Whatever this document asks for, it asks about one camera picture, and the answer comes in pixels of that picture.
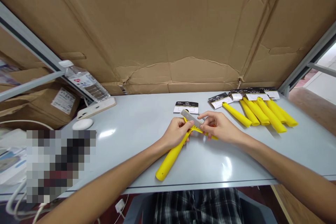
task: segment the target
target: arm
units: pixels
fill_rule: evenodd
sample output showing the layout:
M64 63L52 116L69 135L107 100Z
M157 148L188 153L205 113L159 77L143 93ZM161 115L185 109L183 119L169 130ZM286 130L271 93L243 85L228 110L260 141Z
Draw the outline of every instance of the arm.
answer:
M75 192L38 224L91 224L144 170L177 146L193 124L193 121L184 123L182 118L173 118L167 131L156 143Z
M264 166L288 191L327 223L336 223L336 186L240 131L223 113L208 111L202 129L240 147Z

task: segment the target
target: wall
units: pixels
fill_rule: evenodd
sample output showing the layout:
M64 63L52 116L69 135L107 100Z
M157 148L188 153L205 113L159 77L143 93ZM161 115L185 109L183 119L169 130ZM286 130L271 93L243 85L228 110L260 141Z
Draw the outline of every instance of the wall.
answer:
M323 55L318 64L336 70L336 44ZM318 72L303 87L336 105L335 77Z

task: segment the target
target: pixelated area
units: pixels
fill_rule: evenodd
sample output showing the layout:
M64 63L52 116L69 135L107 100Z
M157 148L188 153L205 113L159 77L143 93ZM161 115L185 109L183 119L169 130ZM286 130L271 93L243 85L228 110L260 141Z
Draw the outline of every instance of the pixelated area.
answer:
M49 203L82 177L95 154L96 131L27 131L27 203Z

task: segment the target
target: bottle cap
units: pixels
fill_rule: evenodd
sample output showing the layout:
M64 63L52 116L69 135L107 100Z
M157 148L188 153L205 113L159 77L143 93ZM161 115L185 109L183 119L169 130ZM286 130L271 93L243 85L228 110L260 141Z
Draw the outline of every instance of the bottle cap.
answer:
M70 60L60 61L59 64L62 67L71 67L74 65Z

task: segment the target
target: hand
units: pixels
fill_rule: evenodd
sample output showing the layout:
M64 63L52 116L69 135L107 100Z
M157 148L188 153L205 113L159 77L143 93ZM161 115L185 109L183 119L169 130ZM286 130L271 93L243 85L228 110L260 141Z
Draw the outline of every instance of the hand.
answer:
M221 112L207 111L201 114L198 119L206 116L206 120L201 125L201 130L208 132L208 140L214 135L224 142L235 144L246 135Z
M166 132L158 140L166 150L176 147L186 135L187 131L194 125L194 121L185 122L181 117L174 117L170 122Z

